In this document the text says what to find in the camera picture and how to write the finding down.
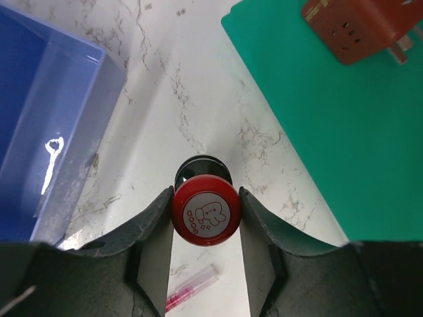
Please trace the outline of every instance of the electrical outlet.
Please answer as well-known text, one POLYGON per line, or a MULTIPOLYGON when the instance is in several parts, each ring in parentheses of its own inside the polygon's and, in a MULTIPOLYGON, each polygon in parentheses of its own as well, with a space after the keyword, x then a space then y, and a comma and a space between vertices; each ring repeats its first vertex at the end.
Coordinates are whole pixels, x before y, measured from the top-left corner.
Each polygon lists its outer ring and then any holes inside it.
POLYGON ((423 39, 417 23, 423 0, 309 0, 302 16, 341 63, 349 65, 389 48, 399 63, 412 47, 412 28, 423 39))

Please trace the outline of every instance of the cartoon sticker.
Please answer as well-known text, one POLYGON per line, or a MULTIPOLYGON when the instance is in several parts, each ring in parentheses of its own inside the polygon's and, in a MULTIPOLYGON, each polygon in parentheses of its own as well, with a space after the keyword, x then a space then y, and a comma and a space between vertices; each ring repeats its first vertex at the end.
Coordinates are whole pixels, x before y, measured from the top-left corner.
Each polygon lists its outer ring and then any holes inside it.
POLYGON ((196 236, 211 238, 225 230, 231 213, 226 201, 213 193, 191 197, 184 208, 184 223, 196 236))

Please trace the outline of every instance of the blue plastic container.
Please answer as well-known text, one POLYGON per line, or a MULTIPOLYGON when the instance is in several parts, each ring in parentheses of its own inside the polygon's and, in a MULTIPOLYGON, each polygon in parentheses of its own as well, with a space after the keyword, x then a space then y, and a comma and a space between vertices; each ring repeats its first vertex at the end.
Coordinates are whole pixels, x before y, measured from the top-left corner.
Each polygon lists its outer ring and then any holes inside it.
POLYGON ((0 240, 55 244, 124 84, 100 46, 0 4, 0 240))

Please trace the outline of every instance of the power plug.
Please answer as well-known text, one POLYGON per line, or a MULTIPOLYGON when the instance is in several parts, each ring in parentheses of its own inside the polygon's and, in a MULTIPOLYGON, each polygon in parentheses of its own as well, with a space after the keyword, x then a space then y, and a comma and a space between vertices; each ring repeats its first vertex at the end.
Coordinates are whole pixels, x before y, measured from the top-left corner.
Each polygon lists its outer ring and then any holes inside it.
POLYGON ((423 40, 423 0, 308 0, 301 15, 346 65, 386 48, 403 64, 413 46, 407 33, 423 40))

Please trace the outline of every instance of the marble table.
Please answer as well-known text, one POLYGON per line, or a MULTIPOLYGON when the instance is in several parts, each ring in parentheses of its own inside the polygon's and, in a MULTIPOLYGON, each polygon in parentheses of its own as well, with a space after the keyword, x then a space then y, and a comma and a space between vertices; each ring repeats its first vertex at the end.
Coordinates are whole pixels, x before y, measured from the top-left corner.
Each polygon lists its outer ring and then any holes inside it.
MULTIPOLYGON (((331 244, 346 241, 220 25, 236 0, 8 2, 102 45, 128 72, 65 248, 143 211, 198 153, 221 159, 236 188, 297 228, 331 244)), ((239 232, 209 248, 175 233, 169 290, 212 263, 220 280, 167 316, 249 316, 239 232)))

